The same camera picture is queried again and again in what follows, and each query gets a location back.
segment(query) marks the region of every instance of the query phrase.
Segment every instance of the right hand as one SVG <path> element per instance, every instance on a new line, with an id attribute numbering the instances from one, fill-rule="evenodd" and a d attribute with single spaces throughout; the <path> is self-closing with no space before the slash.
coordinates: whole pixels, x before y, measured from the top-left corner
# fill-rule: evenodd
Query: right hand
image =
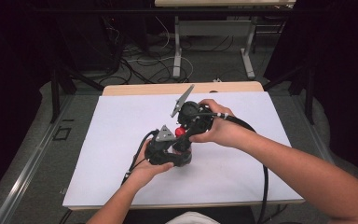
<path id="1" fill-rule="evenodd" d="M 208 105 L 214 113 L 228 113 L 230 116 L 234 116 L 234 114 L 229 108 L 218 104 L 213 99 L 202 100 L 201 102 L 199 102 L 199 104 Z M 215 142 L 224 147 L 238 148 L 239 141 L 237 141 L 236 139 L 239 138 L 236 138 L 235 134 L 241 133 L 243 131 L 247 130 L 236 123 L 220 118 L 214 118 L 213 126 L 210 131 L 206 133 L 192 135 L 189 140 L 194 143 Z"/>

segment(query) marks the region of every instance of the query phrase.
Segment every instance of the left hand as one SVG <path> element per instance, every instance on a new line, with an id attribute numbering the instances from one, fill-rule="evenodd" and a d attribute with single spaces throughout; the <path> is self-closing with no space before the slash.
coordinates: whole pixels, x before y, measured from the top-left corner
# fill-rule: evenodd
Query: left hand
<path id="1" fill-rule="evenodd" d="M 167 162 L 161 165 L 152 165 L 145 158 L 145 150 L 147 144 L 150 142 L 150 139 L 146 140 L 144 145 L 141 148 L 141 152 L 134 164 L 139 164 L 133 169 L 130 177 L 124 184 L 132 184 L 137 189 L 141 189 L 147 183 L 149 183 L 155 175 L 166 172 L 173 168 L 173 162 Z"/>

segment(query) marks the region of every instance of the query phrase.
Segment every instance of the red button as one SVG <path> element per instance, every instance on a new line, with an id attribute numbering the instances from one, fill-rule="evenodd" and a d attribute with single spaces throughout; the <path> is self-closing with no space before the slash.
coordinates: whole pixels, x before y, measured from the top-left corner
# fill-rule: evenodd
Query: red button
<path id="1" fill-rule="evenodd" d="M 184 127 L 179 127 L 175 130 L 176 137 L 180 137 L 185 133 L 186 133 L 186 129 Z"/>

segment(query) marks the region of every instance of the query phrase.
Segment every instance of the forearm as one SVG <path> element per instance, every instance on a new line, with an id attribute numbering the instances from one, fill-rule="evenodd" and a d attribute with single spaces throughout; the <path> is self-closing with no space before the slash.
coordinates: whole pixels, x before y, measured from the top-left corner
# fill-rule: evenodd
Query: forearm
<path id="1" fill-rule="evenodd" d="M 138 190 L 130 182 L 126 182 L 89 220 L 88 224 L 123 223 Z"/>
<path id="2" fill-rule="evenodd" d="M 336 166 L 249 131 L 238 131 L 238 149 L 266 165 L 330 217 L 358 218 L 358 180 Z"/>

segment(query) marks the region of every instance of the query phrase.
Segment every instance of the gray plastic part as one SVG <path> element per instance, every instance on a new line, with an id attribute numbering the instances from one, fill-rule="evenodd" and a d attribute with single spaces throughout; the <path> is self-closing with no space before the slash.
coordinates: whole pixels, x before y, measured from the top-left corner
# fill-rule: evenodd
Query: gray plastic part
<path id="1" fill-rule="evenodd" d="M 175 135 L 167 128 L 166 125 L 163 125 L 156 137 L 156 142 L 166 142 L 175 139 L 176 139 Z"/>
<path id="2" fill-rule="evenodd" d="M 193 89 L 194 89 L 194 84 L 192 84 L 187 89 L 187 91 L 185 91 L 185 93 L 183 93 L 183 95 L 178 100 L 176 100 L 176 105 L 175 105 L 175 108 L 173 109 L 173 112 L 171 114 L 171 118 L 173 118 L 173 116 L 175 116 L 175 114 L 180 111 L 180 109 L 182 108 L 182 105 L 185 103 L 188 95 L 190 95 L 190 93 L 193 91 Z"/>

